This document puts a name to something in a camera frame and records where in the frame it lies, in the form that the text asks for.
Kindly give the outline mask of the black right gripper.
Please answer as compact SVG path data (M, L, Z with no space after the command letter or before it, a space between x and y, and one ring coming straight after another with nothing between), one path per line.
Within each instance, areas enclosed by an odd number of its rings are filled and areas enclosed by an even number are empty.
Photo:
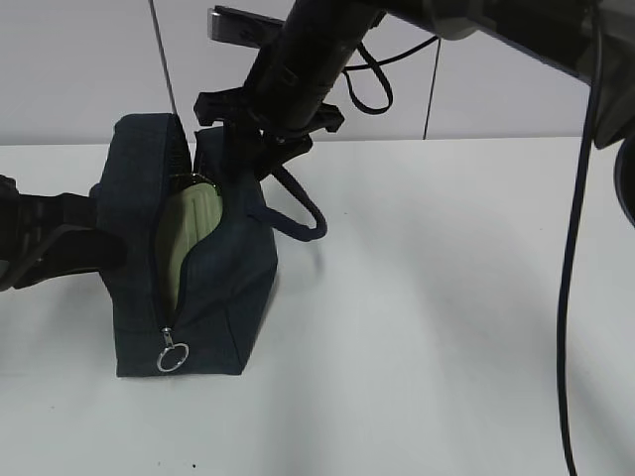
M193 112L201 127L222 124L222 169L231 177L251 173L258 180L307 153L313 146L311 133L335 133L344 122L336 106L324 103L300 129L276 125L253 110L242 87L200 93Z

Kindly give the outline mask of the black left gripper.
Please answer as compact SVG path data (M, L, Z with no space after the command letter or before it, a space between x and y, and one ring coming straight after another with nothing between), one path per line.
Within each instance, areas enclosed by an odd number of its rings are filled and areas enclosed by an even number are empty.
M23 194L1 178L1 290L16 287L37 265L38 278L117 269L123 241L96 229L95 200L73 193Z

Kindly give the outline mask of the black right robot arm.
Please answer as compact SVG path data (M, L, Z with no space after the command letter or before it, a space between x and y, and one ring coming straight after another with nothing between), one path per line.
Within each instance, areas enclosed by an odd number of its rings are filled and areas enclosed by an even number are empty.
M449 41L482 32L582 82L600 73L592 141L633 150L630 1L298 1L282 21L218 6L214 39L258 55L242 86L198 96L198 123L245 124L281 139L336 131L342 116L326 97L386 15Z

